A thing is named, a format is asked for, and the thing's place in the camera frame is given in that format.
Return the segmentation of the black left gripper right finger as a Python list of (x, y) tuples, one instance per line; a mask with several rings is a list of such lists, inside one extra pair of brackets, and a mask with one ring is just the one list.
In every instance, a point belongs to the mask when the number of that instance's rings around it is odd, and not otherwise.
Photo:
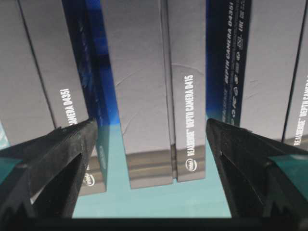
[(307, 151), (212, 118), (206, 135), (233, 217), (308, 217)]

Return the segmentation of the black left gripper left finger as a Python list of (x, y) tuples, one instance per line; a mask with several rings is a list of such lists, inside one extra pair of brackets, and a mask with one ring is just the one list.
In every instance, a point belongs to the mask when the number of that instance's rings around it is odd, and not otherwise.
[(1, 219), (20, 211), (31, 218), (70, 218), (97, 138), (90, 118), (1, 150), (0, 163), (13, 164), (0, 184)]

